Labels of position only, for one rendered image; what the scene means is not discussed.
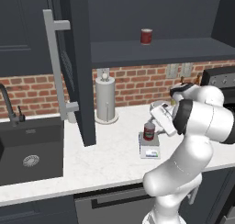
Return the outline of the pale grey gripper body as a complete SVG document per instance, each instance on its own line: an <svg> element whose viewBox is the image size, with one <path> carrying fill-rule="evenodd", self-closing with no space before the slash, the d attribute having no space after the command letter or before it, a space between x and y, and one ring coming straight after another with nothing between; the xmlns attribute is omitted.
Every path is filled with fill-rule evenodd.
<svg viewBox="0 0 235 224"><path fill-rule="evenodd" d="M163 128L165 133L172 137L176 133L176 129L173 125L172 115L163 106L157 106L151 110L151 116L156 123Z"/></svg>

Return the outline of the red food can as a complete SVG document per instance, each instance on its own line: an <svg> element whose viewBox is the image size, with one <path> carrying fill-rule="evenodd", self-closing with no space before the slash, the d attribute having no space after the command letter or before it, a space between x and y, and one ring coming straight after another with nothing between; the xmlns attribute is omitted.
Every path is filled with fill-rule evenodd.
<svg viewBox="0 0 235 224"><path fill-rule="evenodd" d="M152 30L150 28L143 28L140 35L140 43L143 45L149 45L151 43Z"/></svg>
<svg viewBox="0 0 235 224"><path fill-rule="evenodd" d="M155 125L151 122L144 124L143 138L145 140L153 140L155 133Z"/></svg>

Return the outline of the white digital scale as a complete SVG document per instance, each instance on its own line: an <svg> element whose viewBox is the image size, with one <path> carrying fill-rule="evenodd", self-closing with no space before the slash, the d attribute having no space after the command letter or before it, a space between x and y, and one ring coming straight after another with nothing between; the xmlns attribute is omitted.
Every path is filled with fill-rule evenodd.
<svg viewBox="0 0 235 224"><path fill-rule="evenodd" d="M139 133L139 152L141 159L160 159L160 142L157 133L152 140L145 140L143 133Z"/></svg>

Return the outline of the dark base cabinet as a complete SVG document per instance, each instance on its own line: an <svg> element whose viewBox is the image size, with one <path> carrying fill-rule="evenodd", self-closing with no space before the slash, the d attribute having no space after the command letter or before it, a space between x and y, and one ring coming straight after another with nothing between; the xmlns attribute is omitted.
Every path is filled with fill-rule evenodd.
<svg viewBox="0 0 235 224"><path fill-rule="evenodd" d="M186 224L208 224L213 207L223 194L233 171L233 168L226 168L202 173L203 180L194 203L190 205L186 197L179 209Z"/></svg>
<svg viewBox="0 0 235 224"><path fill-rule="evenodd" d="M73 196L0 207L0 224L78 224Z"/></svg>

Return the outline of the dark cabinet door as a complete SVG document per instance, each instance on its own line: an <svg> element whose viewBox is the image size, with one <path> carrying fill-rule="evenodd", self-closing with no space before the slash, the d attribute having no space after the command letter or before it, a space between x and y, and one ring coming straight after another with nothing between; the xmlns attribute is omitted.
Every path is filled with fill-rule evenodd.
<svg viewBox="0 0 235 224"><path fill-rule="evenodd" d="M220 0L211 37L235 48L235 0Z"/></svg>
<svg viewBox="0 0 235 224"><path fill-rule="evenodd" d="M96 144L88 0L60 2L62 19L71 24L71 29L64 32L65 50L72 64L74 99L79 105L75 116L87 147Z"/></svg>

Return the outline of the brown wooden utensil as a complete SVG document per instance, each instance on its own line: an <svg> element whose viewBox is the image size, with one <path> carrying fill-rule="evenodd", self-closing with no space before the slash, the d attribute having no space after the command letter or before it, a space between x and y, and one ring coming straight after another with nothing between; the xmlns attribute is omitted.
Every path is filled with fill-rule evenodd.
<svg viewBox="0 0 235 224"><path fill-rule="evenodd" d="M200 85L200 83L201 83L201 78L202 78L202 76L201 76L201 75L198 75L198 76L196 77L196 79L192 82L192 84ZM181 77L181 80L180 80L180 83L181 83L181 84L186 84L186 83L189 83L189 82L186 82L186 81L185 81L185 78L182 76L182 77Z"/></svg>

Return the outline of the white paper towel holder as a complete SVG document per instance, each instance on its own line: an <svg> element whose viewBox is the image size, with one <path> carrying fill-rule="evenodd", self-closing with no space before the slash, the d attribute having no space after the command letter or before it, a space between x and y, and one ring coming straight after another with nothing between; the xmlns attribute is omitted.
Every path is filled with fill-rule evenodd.
<svg viewBox="0 0 235 224"><path fill-rule="evenodd" d="M118 120L115 105L115 79L102 73L95 79L96 113L95 121L99 124L113 124Z"/></svg>

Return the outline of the black appliance with knobs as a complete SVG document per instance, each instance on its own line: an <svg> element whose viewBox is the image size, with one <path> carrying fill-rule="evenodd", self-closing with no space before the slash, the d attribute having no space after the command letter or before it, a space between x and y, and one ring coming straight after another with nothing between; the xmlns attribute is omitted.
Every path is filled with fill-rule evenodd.
<svg viewBox="0 0 235 224"><path fill-rule="evenodd" d="M201 85L214 85L225 97L224 107L235 114L235 66L204 70Z"/></svg>

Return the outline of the grey dishwasher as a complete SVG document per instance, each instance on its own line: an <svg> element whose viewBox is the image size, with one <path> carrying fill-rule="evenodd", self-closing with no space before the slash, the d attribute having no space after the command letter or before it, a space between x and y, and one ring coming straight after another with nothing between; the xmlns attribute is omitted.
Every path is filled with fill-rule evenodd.
<svg viewBox="0 0 235 224"><path fill-rule="evenodd" d="M142 186L121 186L74 195L78 224L141 224L154 204L154 198L150 196L145 200L92 209L92 199L114 194L121 197L147 195Z"/></svg>

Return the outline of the black sink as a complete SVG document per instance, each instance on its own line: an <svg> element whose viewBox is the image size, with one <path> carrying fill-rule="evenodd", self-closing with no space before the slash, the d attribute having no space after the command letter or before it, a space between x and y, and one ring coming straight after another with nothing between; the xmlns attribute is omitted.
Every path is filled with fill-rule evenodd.
<svg viewBox="0 0 235 224"><path fill-rule="evenodd" d="M0 123L0 186L63 176L60 117Z"/></svg>

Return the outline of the black tap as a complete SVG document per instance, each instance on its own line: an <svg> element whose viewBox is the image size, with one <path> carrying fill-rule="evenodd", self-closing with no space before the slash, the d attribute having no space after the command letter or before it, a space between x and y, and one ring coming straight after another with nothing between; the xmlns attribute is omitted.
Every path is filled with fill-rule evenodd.
<svg viewBox="0 0 235 224"><path fill-rule="evenodd" d="M19 122L24 122L26 120L26 116L22 114L20 106L17 107L19 115L18 116L16 115L11 105L11 101L6 91L6 88L3 84L0 84L0 91L2 92L3 98L5 100L8 117L12 125L15 127Z"/></svg>

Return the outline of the grey wall outlet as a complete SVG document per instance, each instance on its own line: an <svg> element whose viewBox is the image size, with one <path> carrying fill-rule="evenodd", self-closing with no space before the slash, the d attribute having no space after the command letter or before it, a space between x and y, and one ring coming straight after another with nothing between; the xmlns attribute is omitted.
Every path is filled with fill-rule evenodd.
<svg viewBox="0 0 235 224"><path fill-rule="evenodd" d="M191 63L191 62L183 63L182 67L181 67L181 75L183 77L190 77L191 72L192 72L192 68L193 68L193 63Z"/></svg>
<svg viewBox="0 0 235 224"><path fill-rule="evenodd" d="M109 78L109 69L108 68L101 68L97 70L97 77L103 81L107 81Z"/></svg>
<svg viewBox="0 0 235 224"><path fill-rule="evenodd" d="M177 77L178 75L178 67L179 64L178 63L171 63L167 65L167 69L166 69L166 78L167 79L174 79Z"/></svg>

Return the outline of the dark open wall cabinet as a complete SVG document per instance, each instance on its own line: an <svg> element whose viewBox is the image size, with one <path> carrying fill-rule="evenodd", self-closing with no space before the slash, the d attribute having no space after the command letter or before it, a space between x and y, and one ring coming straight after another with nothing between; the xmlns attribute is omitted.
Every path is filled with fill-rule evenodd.
<svg viewBox="0 0 235 224"><path fill-rule="evenodd" d="M220 0L88 0L95 68L235 59L211 37ZM151 43L140 43L141 30Z"/></svg>

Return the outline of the dark closed wall cabinet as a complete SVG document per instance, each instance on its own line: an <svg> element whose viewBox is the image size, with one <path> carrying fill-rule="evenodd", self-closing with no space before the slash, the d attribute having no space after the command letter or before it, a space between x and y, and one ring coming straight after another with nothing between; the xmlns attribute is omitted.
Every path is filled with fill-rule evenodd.
<svg viewBox="0 0 235 224"><path fill-rule="evenodd" d="M52 74L43 9L52 0L0 0L0 77Z"/></svg>

